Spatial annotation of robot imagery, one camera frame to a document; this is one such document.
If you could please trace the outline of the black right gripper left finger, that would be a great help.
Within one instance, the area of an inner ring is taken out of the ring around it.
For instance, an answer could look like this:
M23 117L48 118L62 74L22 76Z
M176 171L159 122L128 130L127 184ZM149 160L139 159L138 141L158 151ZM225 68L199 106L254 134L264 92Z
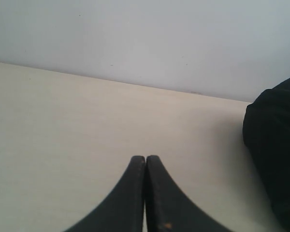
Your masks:
M133 156L106 198L68 232L141 232L144 220L145 158Z

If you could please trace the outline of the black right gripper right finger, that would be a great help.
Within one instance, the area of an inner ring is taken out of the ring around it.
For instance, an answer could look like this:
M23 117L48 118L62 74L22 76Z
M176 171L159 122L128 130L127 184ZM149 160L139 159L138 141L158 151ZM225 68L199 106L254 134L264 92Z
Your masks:
M195 205L169 175L159 156L146 158L145 209L149 232L229 232Z

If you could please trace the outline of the black sleeved forearm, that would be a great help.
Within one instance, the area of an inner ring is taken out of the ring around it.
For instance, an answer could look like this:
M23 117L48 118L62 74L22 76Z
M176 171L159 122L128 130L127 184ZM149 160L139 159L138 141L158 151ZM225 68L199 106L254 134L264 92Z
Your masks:
M242 133L272 211L290 232L290 78L247 106Z

